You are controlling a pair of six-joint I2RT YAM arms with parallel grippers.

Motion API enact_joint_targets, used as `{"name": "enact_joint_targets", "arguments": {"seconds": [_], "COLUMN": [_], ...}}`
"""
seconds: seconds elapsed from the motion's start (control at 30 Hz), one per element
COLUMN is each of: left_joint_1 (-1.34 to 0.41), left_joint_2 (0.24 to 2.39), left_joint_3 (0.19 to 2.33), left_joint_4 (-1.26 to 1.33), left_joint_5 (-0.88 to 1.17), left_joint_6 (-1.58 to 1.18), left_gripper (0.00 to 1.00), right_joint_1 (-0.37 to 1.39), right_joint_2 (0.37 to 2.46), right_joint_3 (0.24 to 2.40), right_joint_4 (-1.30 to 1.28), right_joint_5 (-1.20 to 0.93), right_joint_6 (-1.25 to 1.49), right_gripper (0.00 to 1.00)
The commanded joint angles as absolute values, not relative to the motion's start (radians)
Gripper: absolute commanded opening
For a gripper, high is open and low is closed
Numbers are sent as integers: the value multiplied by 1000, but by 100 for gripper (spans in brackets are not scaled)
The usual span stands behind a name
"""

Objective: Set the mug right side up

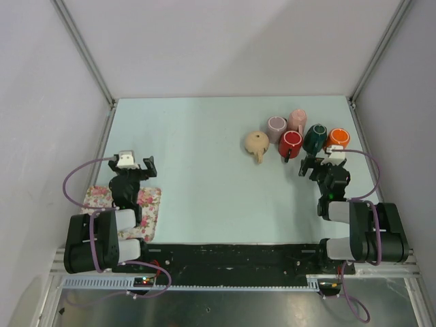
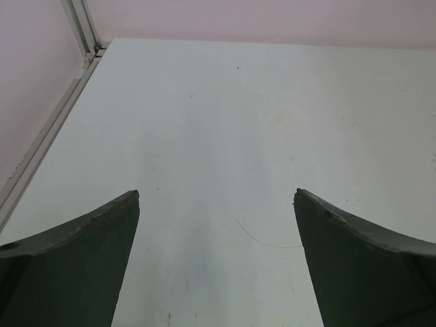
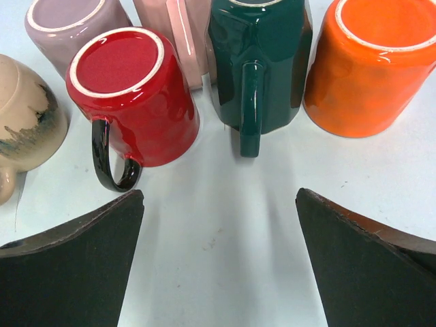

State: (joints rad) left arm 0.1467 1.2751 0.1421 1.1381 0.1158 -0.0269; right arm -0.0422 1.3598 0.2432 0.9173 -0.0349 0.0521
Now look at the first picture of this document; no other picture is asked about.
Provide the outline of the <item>dark green mug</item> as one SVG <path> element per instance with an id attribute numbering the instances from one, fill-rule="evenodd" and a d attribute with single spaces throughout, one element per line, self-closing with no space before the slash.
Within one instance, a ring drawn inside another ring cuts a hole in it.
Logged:
<path id="1" fill-rule="evenodd" d="M 312 125 L 304 137 L 302 147 L 308 155 L 316 156 L 321 151 L 327 137 L 327 129 L 324 125 Z"/>

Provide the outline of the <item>red mug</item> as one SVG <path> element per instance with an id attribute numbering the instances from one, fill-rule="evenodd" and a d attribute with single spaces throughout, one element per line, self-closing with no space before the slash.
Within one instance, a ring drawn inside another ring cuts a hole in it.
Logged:
<path id="1" fill-rule="evenodd" d="M 303 138 L 297 131 L 289 130 L 282 134 L 279 141 L 278 151 L 285 163 L 299 155 L 302 141 Z"/>

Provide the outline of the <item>orange mug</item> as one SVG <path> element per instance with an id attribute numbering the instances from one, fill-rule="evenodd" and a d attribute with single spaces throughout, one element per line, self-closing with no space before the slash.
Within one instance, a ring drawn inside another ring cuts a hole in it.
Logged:
<path id="1" fill-rule="evenodd" d="M 328 138 L 324 144 L 324 147 L 327 148 L 332 145 L 337 145 L 342 146 L 345 149 L 350 140 L 351 137 L 347 130 L 342 128 L 334 128 L 328 134 Z"/>

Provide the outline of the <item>pink mug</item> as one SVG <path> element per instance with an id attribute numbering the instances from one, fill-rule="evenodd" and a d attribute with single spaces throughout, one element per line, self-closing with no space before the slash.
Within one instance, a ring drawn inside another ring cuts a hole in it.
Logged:
<path id="1" fill-rule="evenodd" d="M 302 109 L 293 110 L 287 120 L 287 130 L 297 131 L 301 136 L 304 136 L 304 130 L 307 123 L 307 114 Z"/>

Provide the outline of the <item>beige mug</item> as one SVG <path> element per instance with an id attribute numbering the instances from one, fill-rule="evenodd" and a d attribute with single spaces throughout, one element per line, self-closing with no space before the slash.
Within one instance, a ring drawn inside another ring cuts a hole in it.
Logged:
<path id="1" fill-rule="evenodd" d="M 262 131 L 252 131 L 245 137 L 245 150 L 255 157 L 255 160 L 261 164 L 265 152 L 269 148 L 269 138 Z"/>

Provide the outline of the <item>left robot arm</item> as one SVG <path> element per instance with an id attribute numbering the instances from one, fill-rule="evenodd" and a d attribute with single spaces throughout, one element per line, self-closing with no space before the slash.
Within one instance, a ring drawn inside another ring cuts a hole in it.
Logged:
<path id="1" fill-rule="evenodd" d="M 108 183 L 111 192 L 109 207 L 86 205 L 75 201 L 67 193 L 67 182 L 74 173 L 97 162 L 107 161 L 116 174 Z M 128 228 L 140 225 L 142 207 L 138 204 L 140 183 L 157 176 L 154 157 L 144 158 L 144 168 L 135 162 L 132 152 L 121 151 L 112 157 L 87 161 L 74 168 L 64 179 L 63 195 L 80 208 L 91 210 L 91 214 L 73 215 L 69 221 L 63 264 L 69 274 L 115 268 L 127 261 L 135 271 L 145 271 L 151 265 L 151 255 L 144 251 L 143 240 L 128 239 L 128 256 L 122 259 L 119 228 L 130 223 Z"/>

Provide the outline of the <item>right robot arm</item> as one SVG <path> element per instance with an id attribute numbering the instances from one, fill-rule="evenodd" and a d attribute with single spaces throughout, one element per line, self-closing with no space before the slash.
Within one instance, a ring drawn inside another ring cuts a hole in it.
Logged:
<path id="1" fill-rule="evenodd" d="M 379 265 L 382 262 L 405 262 L 409 244 L 398 208 L 393 203 L 374 204 L 369 200 L 348 200 L 345 188 L 351 174 L 339 164 L 324 163 L 322 158 L 307 155 L 300 163 L 298 175 L 317 183 L 320 198 L 317 215 L 325 221 L 344 223 L 349 235 L 343 238 L 324 238 L 320 252 L 315 255 L 316 268 L 331 273 L 339 260 Z"/>

